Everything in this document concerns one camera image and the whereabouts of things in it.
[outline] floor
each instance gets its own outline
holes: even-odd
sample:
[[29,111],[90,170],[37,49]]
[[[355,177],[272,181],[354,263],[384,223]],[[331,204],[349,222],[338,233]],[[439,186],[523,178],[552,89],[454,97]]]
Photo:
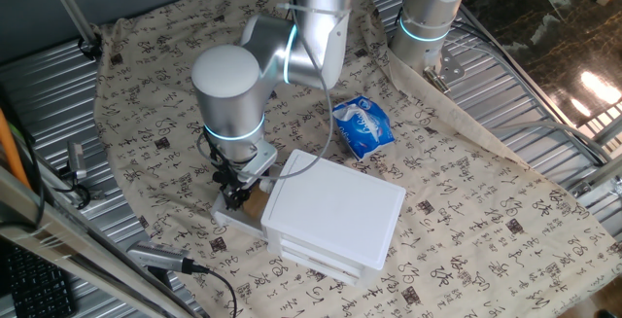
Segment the floor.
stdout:
[[464,0],[569,119],[622,98],[622,0]]

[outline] white cable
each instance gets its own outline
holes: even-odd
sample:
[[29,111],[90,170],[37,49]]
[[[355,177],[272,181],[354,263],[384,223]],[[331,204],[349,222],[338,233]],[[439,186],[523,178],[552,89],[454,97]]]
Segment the white cable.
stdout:
[[605,149],[603,149],[603,147],[601,147],[598,143],[590,139],[590,137],[581,133],[581,131],[579,131],[578,129],[572,128],[565,124],[559,124],[559,123],[554,123],[554,122],[549,122],[549,121],[531,122],[531,123],[511,124],[511,125],[504,126],[504,127],[491,128],[490,131],[491,132],[502,132],[502,131],[508,131],[508,130],[516,130],[516,129],[530,128],[530,127],[543,127],[543,126],[553,127],[555,129],[561,129],[561,130],[570,132],[578,136],[585,142],[585,144],[588,145],[588,147],[590,147],[592,150],[596,151],[599,155],[601,155],[603,159],[605,159],[607,162],[611,162],[611,157],[605,151]]

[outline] black mount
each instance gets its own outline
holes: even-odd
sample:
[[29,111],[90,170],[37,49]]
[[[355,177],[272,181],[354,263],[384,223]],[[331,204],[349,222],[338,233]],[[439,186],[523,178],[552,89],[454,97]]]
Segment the black mount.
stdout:
[[244,183],[237,179],[237,172],[229,161],[225,158],[221,152],[216,149],[216,146],[210,141],[210,136],[207,129],[203,127],[203,135],[207,144],[210,146],[210,158],[213,161],[219,162],[219,164],[212,164],[218,169],[212,175],[214,182],[221,185],[220,190],[225,197],[225,205],[227,210],[237,210],[242,206],[244,201],[248,200],[251,196],[251,188],[242,189]]

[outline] blue plastic bag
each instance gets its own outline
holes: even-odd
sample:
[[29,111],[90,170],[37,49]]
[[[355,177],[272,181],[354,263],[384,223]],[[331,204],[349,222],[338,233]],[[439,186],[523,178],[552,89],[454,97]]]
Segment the blue plastic bag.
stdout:
[[387,114],[362,95],[335,106],[332,115],[357,159],[395,140]]

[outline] blue led ring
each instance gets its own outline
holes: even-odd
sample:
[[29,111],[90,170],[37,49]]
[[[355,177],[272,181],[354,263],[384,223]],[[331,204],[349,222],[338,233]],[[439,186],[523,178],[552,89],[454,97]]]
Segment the blue led ring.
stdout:
[[404,26],[403,21],[401,21],[401,18],[399,19],[399,25],[401,25],[401,29],[404,30],[404,32],[406,33],[406,35],[410,36],[411,38],[417,40],[417,41],[423,41],[423,42],[434,42],[434,41],[439,41],[445,38],[445,36],[447,36],[447,34],[449,34],[449,31],[445,32],[444,35],[440,36],[440,37],[436,37],[433,39],[427,39],[427,38],[423,38],[423,37],[419,37],[416,36],[414,34],[412,34],[410,31],[406,30],[406,27]]
[[252,136],[253,134],[257,133],[257,131],[259,131],[259,129],[261,128],[261,126],[263,125],[263,121],[265,120],[265,114],[263,114],[263,116],[261,117],[261,122],[257,125],[257,127],[255,127],[255,129],[253,129],[251,132],[246,133],[244,135],[238,136],[238,137],[225,137],[225,136],[221,136],[220,134],[214,133],[214,131],[212,131],[210,129],[210,127],[207,126],[207,124],[205,125],[205,129],[207,129],[207,131],[213,135],[214,137],[218,138],[218,139],[222,139],[222,140],[226,140],[226,141],[236,141],[236,140],[242,140],[242,139],[246,139],[250,136]]

